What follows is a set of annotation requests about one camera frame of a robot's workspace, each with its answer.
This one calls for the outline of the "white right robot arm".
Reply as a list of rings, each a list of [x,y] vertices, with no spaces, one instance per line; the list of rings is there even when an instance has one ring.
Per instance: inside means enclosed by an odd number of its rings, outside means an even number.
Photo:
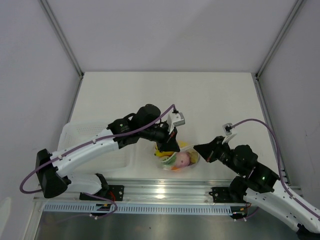
[[[193,148],[206,162],[220,161],[237,174],[228,187],[232,201],[256,205],[289,226],[300,240],[320,238],[320,211],[282,184],[280,176],[261,164],[249,145],[231,149],[223,136],[217,136]]]

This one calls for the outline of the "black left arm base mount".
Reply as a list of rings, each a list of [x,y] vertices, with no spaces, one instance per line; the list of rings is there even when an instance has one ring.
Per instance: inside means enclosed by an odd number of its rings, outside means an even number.
[[[105,177],[100,174],[96,173],[95,176],[97,177],[99,190],[95,193],[84,193],[81,192],[79,195],[79,199],[83,201],[98,201],[108,199],[113,202],[122,201],[125,192],[124,185],[109,185]]]

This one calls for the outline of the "pink peach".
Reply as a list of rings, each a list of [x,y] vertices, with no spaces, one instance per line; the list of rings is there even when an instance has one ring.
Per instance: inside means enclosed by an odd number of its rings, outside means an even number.
[[[176,162],[175,167],[177,168],[183,168],[190,164],[191,157],[190,154],[187,152],[179,152],[176,154]]]

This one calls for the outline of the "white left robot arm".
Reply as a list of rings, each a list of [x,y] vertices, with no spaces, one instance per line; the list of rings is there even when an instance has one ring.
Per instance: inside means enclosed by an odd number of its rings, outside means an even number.
[[[185,118],[175,108],[165,113],[153,104],[142,106],[136,113],[118,118],[90,140],[73,147],[50,153],[40,150],[36,155],[36,176],[43,196],[55,198],[65,192],[88,193],[97,200],[108,196],[109,185],[101,173],[89,176],[72,174],[77,167],[106,153],[118,151],[136,144],[139,139],[155,142],[160,152],[179,152],[176,140],[177,127],[185,124]]]

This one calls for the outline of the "yellow banana bunch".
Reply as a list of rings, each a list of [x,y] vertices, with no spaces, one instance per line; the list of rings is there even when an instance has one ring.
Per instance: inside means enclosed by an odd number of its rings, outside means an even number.
[[[193,147],[193,144],[189,144],[188,142],[178,140],[177,141],[178,146],[180,148],[180,152],[175,151],[160,151],[157,146],[155,146],[154,156],[158,158],[162,157],[171,157],[172,155],[175,155],[176,157],[188,155],[187,150]]]

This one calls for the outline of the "orange fruit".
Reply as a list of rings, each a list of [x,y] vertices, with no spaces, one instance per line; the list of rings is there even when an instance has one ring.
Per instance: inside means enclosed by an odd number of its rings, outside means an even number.
[[[184,170],[185,170],[185,168],[186,167],[172,167],[171,168],[171,170],[173,171],[173,172],[176,172],[176,173],[178,173],[178,172],[183,172]]]

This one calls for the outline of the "clear polka dot zip bag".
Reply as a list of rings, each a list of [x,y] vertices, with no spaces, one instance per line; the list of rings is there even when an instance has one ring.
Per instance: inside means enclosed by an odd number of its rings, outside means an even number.
[[[200,155],[194,150],[194,146],[184,141],[178,141],[180,152],[160,152],[155,146],[154,155],[159,159],[158,166],[166,171],[181,172],[188,171],[197,166]]]

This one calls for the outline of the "white radish with leaves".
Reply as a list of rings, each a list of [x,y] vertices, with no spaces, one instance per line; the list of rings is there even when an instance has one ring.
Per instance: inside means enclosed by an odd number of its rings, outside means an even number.
[[[167,166],[167,167],[173,167],[176,165],[176,155],[171,155],[171,156],[163,156],[161,159],[160,159],[160,163],[163,165],[163,166]]]

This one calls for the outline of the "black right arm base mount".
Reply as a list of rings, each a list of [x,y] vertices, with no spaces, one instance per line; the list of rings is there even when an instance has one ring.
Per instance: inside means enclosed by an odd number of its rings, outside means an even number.
[[[208,194],[212,197],[214,203],[244,204],[244,195],[247,189],[247,179],[236,176],[228,187],[212,187]]]

